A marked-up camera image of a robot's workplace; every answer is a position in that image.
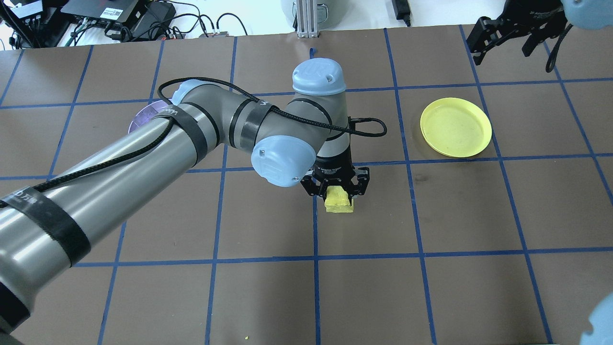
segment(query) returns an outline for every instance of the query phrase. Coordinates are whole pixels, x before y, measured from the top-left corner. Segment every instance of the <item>brown table surface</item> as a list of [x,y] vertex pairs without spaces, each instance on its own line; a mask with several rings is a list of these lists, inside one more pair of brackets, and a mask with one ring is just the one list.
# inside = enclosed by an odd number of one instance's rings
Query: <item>brown table surface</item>
[[[522,39],[474,67],[470,29],[1,52],[1,194],[125,135],[172,78],[233,80],[283,108],[311,47],[342,65],[350,116],[389,127],[353,137],[356,166],[372,174],[353,214],[326,214],[301,187],[272,186],[245,153],[218,147],[43,290],[13,335],[27,345],[577,344],[613,292],[613,28],[571,31],[550,74],[547,47],[524,58]],[[422,110],[443,97],[490,117],[493,140],[476,157],[444,157],[421,136]]]

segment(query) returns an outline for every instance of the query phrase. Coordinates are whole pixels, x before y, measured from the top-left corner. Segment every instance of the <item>blue tape grid line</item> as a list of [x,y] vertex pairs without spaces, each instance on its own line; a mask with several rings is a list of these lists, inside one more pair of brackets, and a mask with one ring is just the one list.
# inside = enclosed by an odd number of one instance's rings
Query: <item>blue tape grid line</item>
[[[93,50],[94,46],[91,46],[91,50],[89,51],[89,55],[91,56],[91,52]],[[153,75],[153,82],[151,85],[151,95],[150,95],[150,99],[148,99],[147,101],[151,102],[151,98],[153,97],[153,90],[155,89],[155,85],[156,85],[156,81],[158,79],[158,73],[159,73],[159,66],[161,64],[162,61],[162,53],[164,52],[164,41],[162,41],[160,43],[159,46],[159,56],[158,56],[158,62],[156,65],[156,69]],[[121,255],[121,246],[123,245],[123,238],[126,234],[126,226],[127,223],[124,222],[121,225],[121,232],[120,232],[120,236],[119,236],[119,241],[117,242],[117,250],[115,252],[115,261],[113,262],[113,272],[111,273],[111,280],[109,282],[109,292],[107,294],[107,301],[105,303],[104,306],[104,313],[102,315],[102,323],[100,324],[100,332],[98,333],[98,345],[102,345],[102,341],[104,339],[104,331],[106,329],[106,325],[107,325],[107,318],[109,316],[109,308],[111,305],[111,300],[113,298],[113,289],[115,288],[115,278],[117,276],[117,268],[119,267],[119,260],[120,260],[120,255]]]
[[[586,82],[610,82],[613,78],[593,78],[593,79],[567,79],[562,80],[563,83],[586,83]],[[504,85],[530,85],[530,84],[551,84],[559,83],[559,80],[540,80],[540,81],[526,81],[526,82],[495,82],[495,83],[482,83],[481,86],[504,86]],[[441,84],[441,85],[408,85],[399,86],[398,90],[418,90],[428,88],[454,88],[454,87],[476,87],[475,83],[463,83],[463,84]],[[349,88],[347,92],[369,92],[369,91],[393,91],[394,87],[375,87],[375,88]],[[293,91],[287,92],[266,92],[266,93],[254,93],[255,97],[266,96],[286,96],[294,95]],[[0,110],[3,109],[29,109],[29,108],[49,108],[49,107],[69,107],[69,106],[95,106],[104,104],[122,104],[122,103],[140,103],[148,101],[159,101],[159,98],[143,98],[143,99],[121,99],[117,101],[94,101],[94,102],[74,102],[74,103],[50,103],[50,104],[23,104],[16,106],[0,106]]]
[[[613,153],[597,153],[596,157],[613,157]],[[591,158],[589,153],[575,154],[575,155],[541,155],[541,156],[516,156],[516,157],[502,157],[503,161],[514,160],[558,160],[558,159],[572,159],[572,158]],[[474,161],[498,161],[498,157],[479,157],[479,158],[442,158],[432,160],[409,160],[411,165],[417,164],[437,164],[437,163],[466,163]],[[406,161],[363,161],[354,162],[356,166],[386,166],[386,165],[404,165]],[[253,167],[243,166],[237,168],[226,167],[226,172],[236,171],[254,171]],[[221,172],[221,168],[207,168],[207,169],[190,169],[187,170],[188,174],[200,174],[200,173],[217,173]],[[55,177],[55,175],[36,175],[36,176],[0,176],[2,180],[34,180],[34,179],[46,179],[48,177]]]
[[[529,254],[574,254],[574,253],[601,253],[613,252],[613,247],[580,247],[580,248],[549,248],[528,249]],[[427,258],[442,257],[489,257],[498,255],[524,255],[523,249],[513,250],[481,250],[465,252],[424,252]],[[390,253],[390,254],[341,254],[341,255],[318,255],[317,261],[331,260],[377,260],[391,258],[419,258],[420,253]],[[256,257],[256,258],[219,258],[217,263],[260,263],[260,262],[302,262],[314,261],[316,257]],[[75,267],[141,267],[141,266],[175,266],[175,265],[211,265],[213,259],[195,260],[160,260],[160,261],[131,261],[131,262],[80,262]]]
[[[464,29],[461,25],[458,25],[460,29],[460,34],[462,35],[462,40],[464,41],[464,46],[466,48],[466,54],[468,55],[468,59],[470,61],[470,67],[473,70],[474,80],[477,83],[477,90],[479,91],[479,97],[481,98],[481,103],[483,105],[483,111],[490,117],[489,111],[487,110],[487,103],[485,102],[485,96],[483,95],[483,90],[481,88],[481,84],[479,83],[479,76],[477,75],[477,69],[474,65],[473,57],[468,48],[468,44],[466,43],[466,35],[464,33]],[[522,249],[524,252],[524,257],[526,259],[526,266],[528,267],[528,273],[530,275],[530,280],[532,282],[532,288],[536,297],[536,304],[538,305],[539,313],[541,315],[541,322],[543,323],[543,329],[545,330],[545,335],[547,336],[547,342],[549,344],[553,344],[553,340],[551,337],[551,331],[549,329],[549,323],[547,322],[547,316],[545,315],[545,309],[543,307],[543,301],[541,300],[541,293],[538,289],[538,284],[536,282],[536,276],[534,273],[534,269],[532,267],[532,261],[530,259],[530,253],[528,251],[528,246],[526,244],[526,239],[524,237],[524,231],[522,229],[521,221],[519,220],[519,214],[517,213],[517,207],[515,204],[515,199],[513,198],[513,192],[511,190],[511,184],[509,182],[509,177],[506,173],[506,168],[504,166],[504,160],[502,159],[502,155],[500,154],[500,147],[498,146],[498,141],[496,140],[496,134],[494,130],[492,130],[492,141],[494,143],[494,147],[496,148],[496,155],[498,157],[498,162],[500,164],[500,170],[502,172],[502,176],[504,179],[504,184],[506,186],[507,194],[509,195],[509,201],[511,203],[511,209],[513,211],[513,217],[515,218],[515,223],[517,225],[517,234],[519,235],[520,242],[522,244]]]
[[9,92],[10,83],[13,82],[15,73],[17,73],[17,68],[19,68],[19,63],[21,63],[23,52],[25,51],[26,51],[25,49],[22,49],[21,52],[19,53],[19,57],[17,58],[17,61],[15,62],[15,66],[13,67],[13,71],[10,73],[9,81],[6,83],[6,87],[4,88],[4,91],[2,92],[2,97],[0,98],[0,106],[4,102],[4,98],[6,98],[6,94]]
[[[545,50],[547,50],[547,54],[551,54],[551,51],[549,50],[549,46],[547,45],[547,42],[543,42],[543,45],[545,46]],[[583,136],[585,145],[587,146],[587,149],[590,152],[590,156],[592,160],[594,161],[594,165],[596,166],[598,175],[600,175],[600,179],[603,182],[604,189],[606,190],[607,195],[609,196],[609,201],[611,202],[611,205],[613,205],[613,193],[611,193],[611,188],[609,187],[609,184],[607,183],[606,178],[604,178],[603,169],[601,168],[600,163],[598,162],[598,159],[596,159],[596,154],[594,153],[594,149],[592,147],[592,144],[590,143],[590,140],[587,138],[587,134],[585,133],[584,127],[581,124],[581,120],[579,119],[579,116],[577,115],[577,111],[574,108],[573,101],[571,100],[571,97],[569,96],[568,91],[566,91],[566,86],[564,85],[565,82],[562,80],[558,67],[554,67],[554,71],[555,71],[555,76],[558,78],[556,82],[560,83],[560,87],[562,87],[562,92],[564,92],[564,97],[566,97],[566,102],[568,102],[568,106],[570,107],[571,112],[573,113],[573,117],[575,119],[575,122],[577,123],[577,126],[579,127],[579,131],[581,131],[581,136]]]
[[[230,83],[234,83],[234,67],[236,65],[236,49],[238,38],[234,37],[232,47],[232,64],[230,67]],[[215,295],[215,278],[217,274],[217,262],[219,254],[219,234],[221,232],[221,211],[224,203],[224,187],[226,184],[226,165],[228,156],[228,146],[224,145],[224,158],[221,164],[221,178],[219,179],[219,200],[217,203],[217,223],[215,225],[215,244],[213,245],[213,260],[211,263],[211,281],[208,289],[207,320],[205,326],[204,343],[209,345],[211,342],[211,324],[213,318],[213,297]]]
[[70,106],[70,110],[68,111],[68,116],[66,117],[66,122],[64,123],[64,129],[62,130],[62,135],[59,137],[58,148],[55,150],[55,154],[53,156],[53,161],[51,163],[51,168],[49,168],[49,179],[51,179],[51,175],[53,174],[53,170],[55,169],[55,164],[58,162],[59,151],[62,149],[62,144],[64,143],[64,138],[66,137],[66,131],[68,130],[68,124],[70,124],[70,119],[72,118],[72,113],[75,109],[74,104],[77,102],[78,93],[81,91],[81,86],[83,85],[83,79],[85,79],[85,74],[87,73],[87,67],[89,66],[89,61],[91,59],[91,54],[94,52],[94,46],[90,45],[89,53],[87,54],[87,60],[85,60],[85,66],[83,67],[83,72],[81,73],[81,79],[78,81],[77,91],[75,92],[74,98],[72,98],[72,105]]
[[313,197],[313,274],[315,291],[315,344],[321,345],[321,318],[319,313],[319,235],[318,235],[317,197]]
[[162,64],[162,55],[164,54],[164,43],[162,40],[159,47],[158,63],[155,66],[155,73],[153,74],[153,83],[151,84],[151,92],[149,93],[149,102],[153,102],[153,95],[155,95],[156,85],[158,84],[159,67]]
[[436,330],[434,326],[434,316],[432,314],[432,302],[430,301],[430,287],[428,284],[428,272],[425,266],[424,245],[421,239],[421,230],[419,228],[419,216],[417,214],[417,203],[415,200],[415,190],[413,186],[413,174],[411,172],[411,163],[409,162],[409,151],[406,146],[405,126],[402,118],[402,110],[400,107],[400,94],[398,92],[398,82],[396,79],[396,68],[394,66],[394,56],[392,54],[392,47],[389,42],[389,36],[387,29],[383,29],[385,35],[385,41],[387,46],[387,55],[389,56],[389,64],[392,72],[392,80],[394,81],[394,95],[396,97],[396,110],[398,112],[398,122],[400,124],[400,136],[402,137],[402,149],[405,154],[406,175],[409,182],[409,192],[411,194],[411,206],[413,208],[413,220],[415,223],[415,235],[417,237],[417,249],[419,251],[419,263],[421,265],[422,280],[424,282],[424,296],[425,305],[428,312],[428,322],[430,324],[430,337],[432,338],[432,344],[436,345]]
[[102,314],[102,322],[100,323],[100,332],[98,333],[98,345],[102,345],[102,340],[104,339],[104,330],[107,326],[107,319],[109,317],[109,309],[111,307],[111,299],[113,297],[113,289],[115,288],[115,278],[117,277],[117,267],[119,267],[119,257],[121,256],[121,246],[123,245],[123,238],[126,235],[126,225],[124,222],[121,224],[121,232],[119,234],[119,241],[117,241],[117,250],[115,251],[115,261],[110,263],[109,267],[113,268],[113,272],[111,273],[111,280],[109,282],[109,292],[107,293],[107,300],[104,303],[104,312]]

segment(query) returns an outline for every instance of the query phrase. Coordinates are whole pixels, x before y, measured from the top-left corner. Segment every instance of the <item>light blue joint cap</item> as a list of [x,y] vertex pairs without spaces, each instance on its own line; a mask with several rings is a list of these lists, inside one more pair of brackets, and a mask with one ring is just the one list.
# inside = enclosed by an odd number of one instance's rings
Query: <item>light blue joint cap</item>
[[292,187],[315,163],[316,153],[305,141],[293,136],[269,136],[253,148],[251,164],[273,185]]
[[331,59],[306,60],[294,69],[292,78],[294,90],[303,95],[330,96],[347,89],[341,65]]
[[590,315],[593,331],[581,335],[580,345],[613,344],[613,293],[605,298]]
[[574,26],[596,30],[613,25],[611,0],[562,0],[564,13]]
[[179,85],[179,89],[175,91],[175,93],[172,94],[172,98],[170,99],[170,101],[172,102],[172,104],[177,106],[179,105],[179,103],[181,103],[183,98],[185,98],[185,96],[191,90],[195,89],[196,87],[199,87],[200,85],[205,85],[205,84],[210,84],[210,83],[203,82],[201,80],[196,80],[196,79],[186,80],[182,82],[181,85]]

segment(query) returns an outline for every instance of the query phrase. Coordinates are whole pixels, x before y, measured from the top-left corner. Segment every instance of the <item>power adapter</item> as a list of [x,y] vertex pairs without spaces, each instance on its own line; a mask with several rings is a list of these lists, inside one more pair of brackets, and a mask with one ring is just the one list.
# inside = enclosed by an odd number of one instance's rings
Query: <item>power adapter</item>
[[397,20],[404,20],[407,26],[411,26],[411,6],[408,0],[392,0],[394,13]]

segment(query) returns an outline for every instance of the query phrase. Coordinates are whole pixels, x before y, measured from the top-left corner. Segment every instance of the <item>purple plate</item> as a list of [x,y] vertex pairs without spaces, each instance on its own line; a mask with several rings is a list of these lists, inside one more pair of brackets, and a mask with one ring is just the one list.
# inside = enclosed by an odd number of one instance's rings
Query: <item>purple plate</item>
[[128,128],[128,133],[132,133],[138,127],[143,126],[147,122],[149,122],[155,115],[157,115],[163,108],[165,108],[168,104],[164,101],[157,101],[149,104],[144,107],[138,114],[132,119],[130,123],[130,127]]

